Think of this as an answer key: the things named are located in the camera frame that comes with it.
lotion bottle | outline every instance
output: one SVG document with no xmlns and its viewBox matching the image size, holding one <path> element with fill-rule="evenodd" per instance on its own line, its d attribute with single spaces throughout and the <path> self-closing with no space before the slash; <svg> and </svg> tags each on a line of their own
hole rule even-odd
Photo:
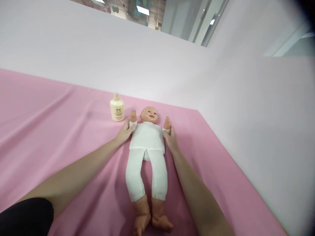
<svg viewBox="0 0 315 236">
<path fill-rule="evenodd" d="M 112 119 L 122 121 L 125 118 L 124 102 L 119 98 L 118 93 L 114 93 L 114 98 L 110 102 Z"/>
</svg>

white doll outfit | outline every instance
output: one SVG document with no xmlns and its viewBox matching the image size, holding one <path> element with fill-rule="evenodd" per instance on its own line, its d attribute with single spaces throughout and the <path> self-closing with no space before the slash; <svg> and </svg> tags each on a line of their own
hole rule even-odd
<svg viewBox="0 0 315 236">
<path fill-rule="evenodd" d="M 130 142 L 130 152 L 126 168 L 126 183 L 131 202 L 138 201 L 145 195 L 141 178 L 142 161 L 151 161 L 152 197 L 165 201 L 167 193 L 167 170 L 164 159 L 164 128 L 151 122 L 129 122 L 129 127 L 136 124 Z"/>
</svg>

doll head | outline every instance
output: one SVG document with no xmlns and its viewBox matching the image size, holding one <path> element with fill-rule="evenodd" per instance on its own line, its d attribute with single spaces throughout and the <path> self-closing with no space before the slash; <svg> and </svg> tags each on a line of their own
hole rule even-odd
<svg viewBox="0 0 315 236">
<path fill-rule="evenodd" d="M 158 120 L 158 113 L 154 107 L 146 107 L 142 110 L 140 114 L 140 119 L 142 122 L 148 121 L 152 123 L 156 123 Z"/>
</svg>

pink sheet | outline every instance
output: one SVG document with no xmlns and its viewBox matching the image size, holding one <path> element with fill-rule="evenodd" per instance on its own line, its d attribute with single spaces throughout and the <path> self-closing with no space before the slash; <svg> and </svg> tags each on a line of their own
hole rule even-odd
<svg viewBox="0 0 315 236">
<path fill-rule="evenodd" d="M 111 120 L 113 94 L 0 69 L 0 212 L 53 173 L 111 140 L 122 122 Z M 285 232 L 218 138 L 196 110 L 121 96 L 126 115 L 154 106 L 175 126 L 178 142 L 212 191 L 239 236 L 280 236 Z M 131 235 L 134 213 L 125 170 L 130 139 L 54 221 L 53 235 Z M 172 235 L 197 235 L 166 148 L 166 212 Z M 142 178 L 151 197 L 152 169 Z M 163 235 L 148 226 L 144 235 Z"/>
</svg>

baby doll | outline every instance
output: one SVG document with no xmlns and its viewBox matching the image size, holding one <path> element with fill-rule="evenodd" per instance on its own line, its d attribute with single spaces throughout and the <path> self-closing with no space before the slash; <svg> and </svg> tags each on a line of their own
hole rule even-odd
<svg viewBox="0 0 315 236">
<path fill-rule="evenodd" d="M 129 196 L 136 212 L 133 236 L 141 236 L 151 221 L 153 227 L 172 232 L 173 225 L 164 212 L 167 193 L 167 170 L 164 160 L 163 131 L 170 133 L 171 123 L 168 116 L 164 128 L 156 125 L 158 113 L 154 107 L 146 107 L 140 114 L 141 124 L 137 124 L 136 111 L 130 115 L 129 127 L 136 124 L 130 142 L 130 153 L 126 169 L 126 183 Z M 141 178 L 142 160 L 152 165 L 152 218 L 147 195 Z"/>
</svg>

